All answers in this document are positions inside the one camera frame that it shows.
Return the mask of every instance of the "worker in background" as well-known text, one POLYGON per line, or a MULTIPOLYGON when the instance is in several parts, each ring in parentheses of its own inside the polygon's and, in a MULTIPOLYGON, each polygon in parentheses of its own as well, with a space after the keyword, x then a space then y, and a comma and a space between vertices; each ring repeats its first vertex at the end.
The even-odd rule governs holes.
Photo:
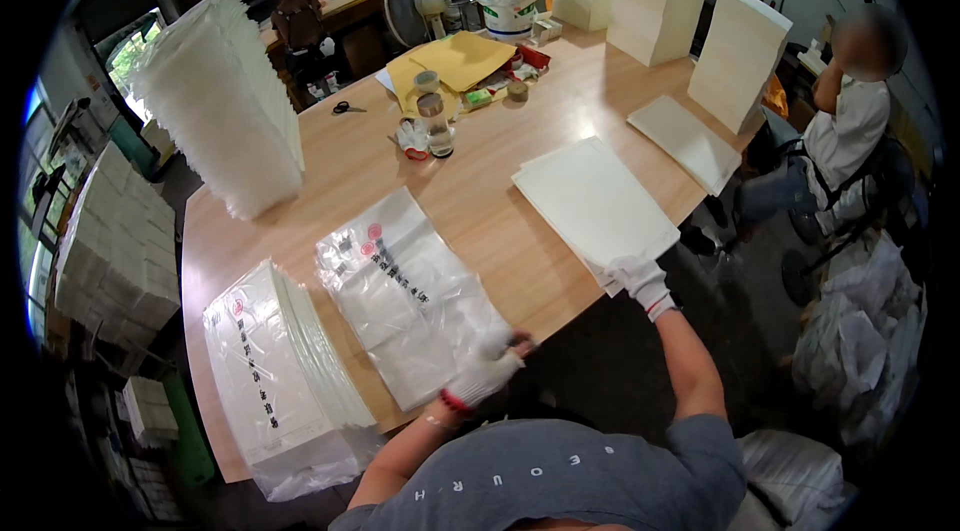
MULTIPOLYGON (((327 38, 321 16, 323 7, 320 0, 280 0, 270 15, 273 29, 280 33, 286 45, 286 67, 290 76, 302 89, 308 84, 319 83, 324 95, 330 95, 330 87, 325 78, 332 67, 324 66, 324 60, 332 55, 325 54, 321 44, 327 38)), ((327 41, 332 48, 332 39, 327 41)))
POLYGON ((491 332, 472 364, 383 446, 329 529, 726 529, 746 477, 714 360, 656 262, 618 258, 606 273, 663 344, 677 397, 669 447, 556 418, 501 420, 448 442, 534 347, 529 335, 491 332))
POLYGON ((832 206, 883 135, 890 117, 885 80, 906 58, 904 23, 891 9, 864 4, 834 31, 832 47, 833 59, 813 84, 819 111, 802 136, 767 110, 769 135, 757 143, 766 141, 766 151, 781 156, 773 172, 736 190, 733 217, 741 239, 779 211, 810 215, 832 206))

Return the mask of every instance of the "wooden table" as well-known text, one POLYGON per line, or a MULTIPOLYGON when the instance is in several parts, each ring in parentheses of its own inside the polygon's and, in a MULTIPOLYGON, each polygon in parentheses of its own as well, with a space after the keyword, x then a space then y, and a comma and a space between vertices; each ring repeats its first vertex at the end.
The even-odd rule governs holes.
MULTIPOLYGON (((354 6, 359 6, 369 0, 324 0, 322 8, 320 8, 320 16, 323 18, 323 26, 326 29, 327 33, 335 33, 340 29, 343 29, 351 22, 352 20, 346 20, 344 17, 339 16, 342 13, 345 13, 348 9, 353 9, 354 6)), ((363 15, 358 15, 356 17, 351 16, 349 19, 360 19, 366 18, 369 13, 365 12, 363 15)), ((263 45, 266 46, 267 51, 283 45, 283 39, 280 37, 280 34, 277 33, 276 29, 268 27, 260 32, 260 41, 263 42, 263 45)))
POLYGON ((544 340, 602 294, 594 278, 511 182, 521 163, 599 136, 642 182, 674 223, 704 199, 704 190, 626 118, 662 94, 673 96, 737 150, 760 128, 735 136, 687 95, 689 58, 648 68, 605 41, 605 31, 570 25, 542 48, 550 70, 525 104, 509 101, 461 115, 449 159, 407 159, 385 137, 401 110, 373 77, 336 99, 366 109, 339 116, 325 100, 299 115, 306 160, 298 198, 255 221, 231 218, 202 187, 186 205, 183 229, 183 323, 194 391, 223 480, 249 478, 220 403, 210 369, 201 313, 214 298, 272 258, 309 287, 330 340, 370 412, 384 431, 413 418, 394 403, 347 321, 315 275, 314 245, 378 200, 406 185, 437 232, 476 271, 490 301, 512 325, 544 340))

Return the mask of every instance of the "gloved hand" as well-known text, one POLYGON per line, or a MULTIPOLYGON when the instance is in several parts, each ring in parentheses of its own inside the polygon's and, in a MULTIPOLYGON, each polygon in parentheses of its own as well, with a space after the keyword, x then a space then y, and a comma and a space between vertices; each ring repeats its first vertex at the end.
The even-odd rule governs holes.
POLYGON ((627 288, 630 297, 646 310, 651 322, 667 310, 677 308, 664 283, 666 273, 654 260, 620 256, 609 263, 604 273, 627 288))
POLYGON ((414 161, 425 161, 429 156, 427 148, 430 145, 426 134, 426 125, 424 121, 417 118, 411 123, 408 120, 400 123, 396 128, 396 143, 403 150, 403 154, 408 159, 414 161))
POLYGON ((523 358, 534 349, 529 333, 511 330, 489 333, 475 345, 470 362, 450 383, 440 390, 439 397, 447 406, 470 414, 486 398, 500 391, 519 369, 523 358), (509 343, 518 342, 514 347, 509 343))

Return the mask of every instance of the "plastic bucket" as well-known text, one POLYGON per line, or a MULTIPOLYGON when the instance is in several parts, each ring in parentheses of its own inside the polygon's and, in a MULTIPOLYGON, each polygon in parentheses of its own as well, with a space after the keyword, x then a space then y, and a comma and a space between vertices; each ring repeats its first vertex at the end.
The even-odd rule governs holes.
POLYGON ((530 37, 537 0, 476 0, 483 7, 486 31, 500 42, 512 44, 530 37))

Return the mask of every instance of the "window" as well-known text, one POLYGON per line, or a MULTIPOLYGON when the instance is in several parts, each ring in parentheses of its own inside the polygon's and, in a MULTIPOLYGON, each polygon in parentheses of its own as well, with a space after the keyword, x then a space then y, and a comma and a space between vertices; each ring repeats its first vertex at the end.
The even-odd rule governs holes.
MULTIPOLYGON (((120 41, 116 42, 115 33, 103 40, 103 44, 115 45, 104 58, 104 68, 110 76, 117 91, 123 96, 126 105, 136 113, 144 123, 149 122, 153 116, 150 111, 143 106, 143 100, 135 100, 131 94, 130 71, 147 44, 161 33, 161 21, 159 19, 160 9, 154 8, 144 16, 138 19, 132 33, 126 35, 120 41)), ((102 49, 101 44, 97 44, 97 51, 102 49)))

